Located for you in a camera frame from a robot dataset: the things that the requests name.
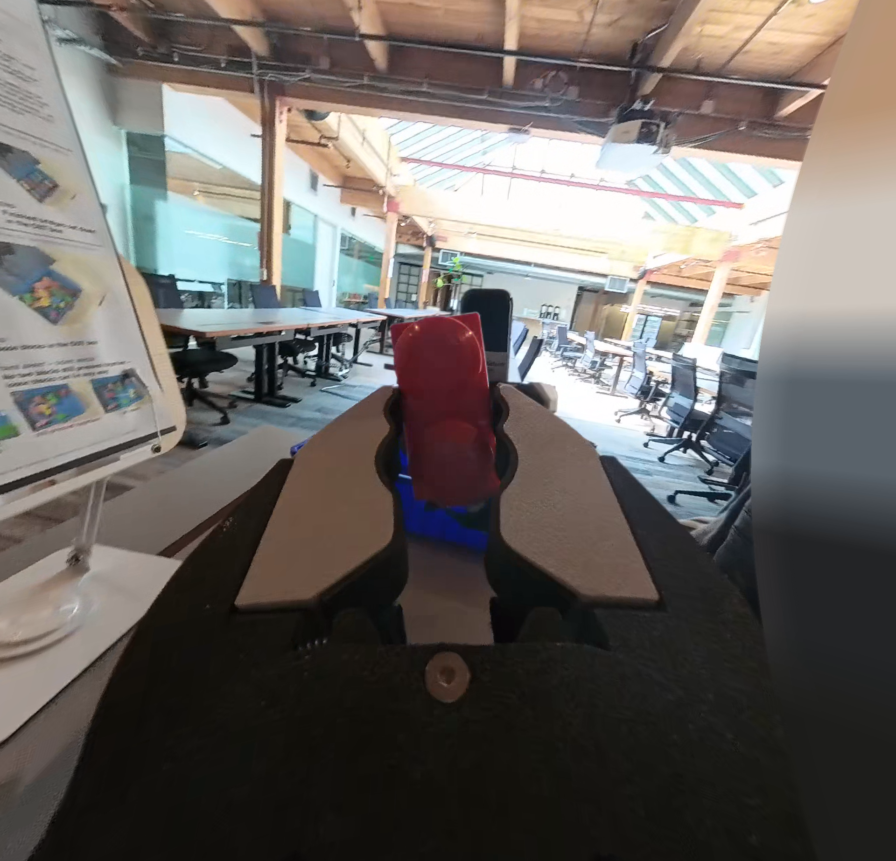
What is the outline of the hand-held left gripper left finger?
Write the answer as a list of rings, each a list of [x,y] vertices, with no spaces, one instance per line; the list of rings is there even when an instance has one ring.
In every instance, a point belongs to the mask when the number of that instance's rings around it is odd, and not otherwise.
[[[380,387],[292,459],[239,589],[240,611],[391,605],[409,576],[392,473],[399,395]]]

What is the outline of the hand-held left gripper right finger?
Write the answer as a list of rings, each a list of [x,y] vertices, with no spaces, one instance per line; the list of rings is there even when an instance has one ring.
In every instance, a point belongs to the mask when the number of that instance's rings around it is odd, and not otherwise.
[[[499,385],[507,468],[494,499],[488,582],[523,607],[653,609],[644,556],[597,449],[513,385]]]

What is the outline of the red two-stud toy block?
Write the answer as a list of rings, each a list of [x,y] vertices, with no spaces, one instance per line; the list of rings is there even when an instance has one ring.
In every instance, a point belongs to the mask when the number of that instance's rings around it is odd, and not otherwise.
[[[438,507],[486,503],[499,479],[479,315],[398,323],[391,339],[415,498]]]

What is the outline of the blue plastic bin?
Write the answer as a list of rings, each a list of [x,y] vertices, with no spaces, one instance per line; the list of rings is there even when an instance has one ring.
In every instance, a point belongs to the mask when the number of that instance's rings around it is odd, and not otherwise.
[[[357,471],[353,459],[324,457],[323,450],[310,461],[294,465],[281,492],[276,513],[302,511],[303,526],[315,536],[316,551],[325,546],[337,555],[376,554],[399,537],[424,539],[481,553],[487,545],[489,508],[469,513],[460,507],[426,504],[414,493],[409,460],[402,436],[389,435],[374,452],[372,467]]]

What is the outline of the wooden office desk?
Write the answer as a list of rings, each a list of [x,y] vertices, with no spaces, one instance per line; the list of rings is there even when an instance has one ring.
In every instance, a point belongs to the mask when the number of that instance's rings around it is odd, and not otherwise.
[[[365,314],[376,315],[383,319],[382,324],[377,327],[378,338],[375,340],[375,352],[381,355],[386,354],[391,341],[392,326],[446,315],[445,312],[435,308],[362,307],[361,310]]]
[[[252,388],[236,391],[231,397],[278,409],[300,402],[278,387],[279,346],[284,341],[302,337],[314,340],[319,354],[312,379],[337,382],[340,378],[330,374],[332,336],[354,329],[350,362],[355,363],[361,329],[385,322],[382,315],[342,307],[158,308],[156,314],[164,331],[210,341],[221,352],[253,347]]]

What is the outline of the long wooden table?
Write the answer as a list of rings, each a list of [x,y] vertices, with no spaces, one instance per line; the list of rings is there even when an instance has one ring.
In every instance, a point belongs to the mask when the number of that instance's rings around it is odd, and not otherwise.
[[[600,392],[608,396],[623,397],[623,385],[632,373],[633,342],[622,340],[601,340],[590,337],[590,333],[568,333],[571,355],[564,357],[566,370],[580,380],[590,382]],[[654,348],[645,350],[649,375],[658,375],[661,383],[670,376],[673,352]],[[698,367],[698,396],[714,397],[715,383],[700,383]]]

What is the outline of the black office chair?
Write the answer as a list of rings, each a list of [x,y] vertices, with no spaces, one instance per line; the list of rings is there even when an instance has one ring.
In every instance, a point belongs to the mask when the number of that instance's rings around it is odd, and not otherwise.
[[[642,342],[633,344],[632,366],[623,384],[623,393],[633,398],[637,406],[617,410],[614,414],[617,424],[627,417],[637,416],[649,423],[659,418],[660,408],[667,397],[666,381],[651,374],[647,362],[647,349]]]
[[[184,310],[185,302],[172,274],[140,273],[147,284],[156,310]],[[185,408],[196,403],[218,415],[218,425],[230,425],[229,411],[237,407],[234,400],[226,400],[209,389],[209,377],[233,368],[238,359],[229,352],[216,348],[214,342],[196,342],[191,334],[163,328],[175,379]]]
[[[756,376],[756,361],[723,353],[715,401],[711,410],[703,410],[697,404],[696,361],[674,354],[661,410],[666,435],[648,434],[644,447],[669,445],[658,458],[661,463],[673,452],[693,452],[708,464],[706,477],[721,465],[733,468],[752,446]]]

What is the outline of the red ceiling pipe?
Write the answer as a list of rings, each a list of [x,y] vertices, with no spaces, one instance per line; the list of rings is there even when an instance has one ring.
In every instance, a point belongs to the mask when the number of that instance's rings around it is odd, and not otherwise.
[[[557,187],[571,187],[583,190],[588,189],[597,192],[611,193],[615,195],[628,195],[642,199],[650,199],[653,201],[660,200],[667,203],[677,203],[681,205],[689,204],[695,206],[724,208],[729,210],[742,210],[745,207],[745,203],[736,202],[730,199],[719,199],[698,195],[680,195],[664,192],[662,190],[629,187],[600,181],[583,181],[578,180],[574,177],[559,176],[554,174],[528,173],[519,170],[501,170],[486,165],[460,164],[456,162],[444,162],[407,156],[401,156],[399,160],[403,164],[426,167],[440,171],[465,173],[470,175],[495,177],[501,179],[504,178],[510,181],[526,181],[530,183]]]

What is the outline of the white ceiling projector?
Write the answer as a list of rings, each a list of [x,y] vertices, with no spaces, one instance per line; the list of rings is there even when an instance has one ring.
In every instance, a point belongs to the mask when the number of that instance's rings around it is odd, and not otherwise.
[[[601,144],[599,172],[634,180],[666,161],[677,139],[677,117],[656,110],[654,102],[639,98],[620,109]]]

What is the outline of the instruction sign on stand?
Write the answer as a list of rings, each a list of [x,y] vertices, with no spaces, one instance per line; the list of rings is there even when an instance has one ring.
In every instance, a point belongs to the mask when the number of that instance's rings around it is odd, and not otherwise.
[[[6,743],[175,570],[98,540],[109,481],[185,430],[173,366],[119,256],[37,0],[1,0],[2,520],[84,492],[67,545],[2,577]]]

